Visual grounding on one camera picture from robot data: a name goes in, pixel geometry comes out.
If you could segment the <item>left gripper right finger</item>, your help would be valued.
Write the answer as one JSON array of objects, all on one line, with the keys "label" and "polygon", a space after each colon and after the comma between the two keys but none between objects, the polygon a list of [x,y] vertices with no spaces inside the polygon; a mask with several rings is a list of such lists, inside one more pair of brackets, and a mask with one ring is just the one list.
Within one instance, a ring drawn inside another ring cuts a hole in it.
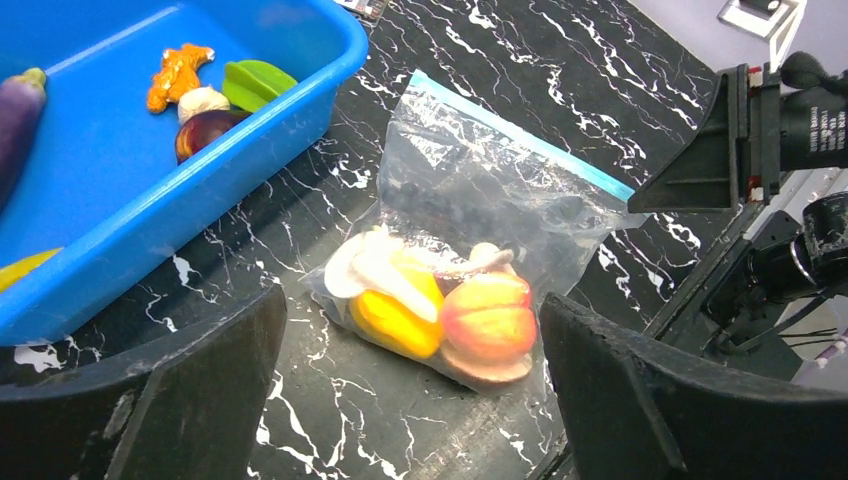
[{"label": "left gripper right finger", "polygon": [[847,396],[683,352],[550,293],[550,377],[583,479],[843,479]]}]

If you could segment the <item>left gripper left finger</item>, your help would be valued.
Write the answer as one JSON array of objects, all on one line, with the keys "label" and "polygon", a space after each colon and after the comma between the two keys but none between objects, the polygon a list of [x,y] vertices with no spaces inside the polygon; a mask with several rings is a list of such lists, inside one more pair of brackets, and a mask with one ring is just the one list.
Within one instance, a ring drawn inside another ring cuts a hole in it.
[{"label": "left gripper left finger", "polygon": [[1,389],[5,479],[243,479],[283,339],[272,287],[178,332]]}]

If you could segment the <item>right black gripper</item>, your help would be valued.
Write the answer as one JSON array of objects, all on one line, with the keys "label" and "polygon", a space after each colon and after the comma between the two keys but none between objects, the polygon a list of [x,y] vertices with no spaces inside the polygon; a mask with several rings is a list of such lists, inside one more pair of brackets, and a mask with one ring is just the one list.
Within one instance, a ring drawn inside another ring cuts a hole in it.
[{"label": "right black gripper", "polygon": [[736,208],[741,143],[747,139],[750,202],[767,202],[777,194],[783,172],[846,168],[847,73],[831,75],[802,51],[790,54],[774,73],[749,72],[746,64],[720,71],[713,103],[695,137],[630,196],[628,211]]}]

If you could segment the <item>orange peach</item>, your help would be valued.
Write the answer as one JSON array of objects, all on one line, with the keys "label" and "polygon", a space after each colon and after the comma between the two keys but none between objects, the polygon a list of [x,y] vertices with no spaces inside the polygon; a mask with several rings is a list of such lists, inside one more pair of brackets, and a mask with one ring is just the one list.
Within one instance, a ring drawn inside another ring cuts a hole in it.
[{"label": "orange peach", "polygon": [[445,297],[438,321],[454,348],[485,362],[527,354],[537,338],[531,288],[508,273],[479,274],[461,283]]}]

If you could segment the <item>yellow bell pepper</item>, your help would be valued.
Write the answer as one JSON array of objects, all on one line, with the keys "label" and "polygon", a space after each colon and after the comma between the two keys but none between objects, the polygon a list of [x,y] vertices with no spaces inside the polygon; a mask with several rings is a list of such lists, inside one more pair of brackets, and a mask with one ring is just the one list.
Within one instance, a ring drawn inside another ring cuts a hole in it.
[{"label": "yellow bell pepper", "polygon": [[[437,310],[444,296],[432,272],[407,254],[392,256],[392,264],[400,270]],[[427,360],[440,348],[444,331],[439,322],[423,320],[393,297],[366,290],[349,302],[350,313],[358,328],[371,340],[398,354],[417,360]]]}]

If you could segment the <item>white oyster mushroom toy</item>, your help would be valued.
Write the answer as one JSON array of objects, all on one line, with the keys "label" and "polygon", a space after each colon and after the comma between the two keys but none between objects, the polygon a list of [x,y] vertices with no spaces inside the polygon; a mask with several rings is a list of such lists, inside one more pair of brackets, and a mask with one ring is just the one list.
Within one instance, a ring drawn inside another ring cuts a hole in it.
[{"label": "white oyster mushroom toy", "polygon": [[439,277],[459,278],[479,273],[500,272],[515,275],[511,262],[514,259],[512,249],[501,249],[489,243],[476,244],[469,258],[460,264],[450,264],[435,270],[434,274]]}]

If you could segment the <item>clear zip top bag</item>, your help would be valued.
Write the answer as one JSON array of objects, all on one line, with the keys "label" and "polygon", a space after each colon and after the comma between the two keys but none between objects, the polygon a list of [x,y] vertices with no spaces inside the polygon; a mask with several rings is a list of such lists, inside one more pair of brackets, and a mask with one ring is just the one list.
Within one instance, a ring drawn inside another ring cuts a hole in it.
[{"label": "clear zip top bag", "polygon": [[538,376],[538,310],[569,292],[632,189],[413,73],[388,122],[375,202],[302,278],[329,318],[478,392]]}]

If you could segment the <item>white garlic mushroom toy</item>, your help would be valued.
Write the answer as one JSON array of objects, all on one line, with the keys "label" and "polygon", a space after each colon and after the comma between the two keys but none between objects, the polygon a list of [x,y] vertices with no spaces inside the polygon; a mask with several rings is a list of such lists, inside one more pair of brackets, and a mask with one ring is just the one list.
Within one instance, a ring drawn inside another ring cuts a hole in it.
[{"label": "white garlic mushroom toy", "polygon": [[391,255],[404,247],[400,238],[384,229],[363,231],[347,239],[328,259],[324,285],[337,298],[352,299],[374,290],[401,302],[427,321],[437,321],[434,302],[408,281],[391,262]]}]

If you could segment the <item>round white brown slice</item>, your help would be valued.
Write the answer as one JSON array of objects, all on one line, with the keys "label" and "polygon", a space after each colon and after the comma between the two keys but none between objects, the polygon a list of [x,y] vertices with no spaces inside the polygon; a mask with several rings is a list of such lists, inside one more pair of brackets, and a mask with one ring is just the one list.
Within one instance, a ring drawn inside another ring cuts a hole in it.
[{"label": "round white brown slice", "polygon": [[444,362],[452,371],[490,385],[517,382],[526,378],[533,368],[531,354],[525,354],[517,360],[510,360],[506,363],[487,364],[482,360],[461,353],[449,343],[442,344],[440,353]]}]

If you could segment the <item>black grape bunch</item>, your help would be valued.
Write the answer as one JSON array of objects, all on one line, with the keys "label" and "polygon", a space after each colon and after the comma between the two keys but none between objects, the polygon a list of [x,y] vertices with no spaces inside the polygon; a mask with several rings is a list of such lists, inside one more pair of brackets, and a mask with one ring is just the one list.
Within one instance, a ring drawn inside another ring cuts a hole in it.
[{"label": "black grape bunch", "polygon": [[566,197],[535,207],[515,200],[473,198],[466,192],[440,193],[412,182],[389,186],[381,194],[383,207],[397,213],[414,230],[423,230],[465,256],[481,242],[512,249],[515,260],[543,249],[550,233],[581,215],[580,198]]}]

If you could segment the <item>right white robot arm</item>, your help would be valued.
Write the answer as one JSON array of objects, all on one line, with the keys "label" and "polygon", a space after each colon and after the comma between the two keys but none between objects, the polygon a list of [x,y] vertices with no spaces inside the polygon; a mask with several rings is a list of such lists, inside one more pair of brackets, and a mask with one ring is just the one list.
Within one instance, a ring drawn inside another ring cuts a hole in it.
[{"label": "right white robot arm", "polygon": [[[806,52],[779,66],[719,75],[707,117],[628,199],[632,213],[723,213],[751,220],[795,171],[847,166],[847,78]],[[737,367],[756,353],[787,364],[782,333],[847,292],[847,196],[828,194],[799,217],[778,208],[747,235],[730,229],[692,288],[659,316],[657,336]]]}]

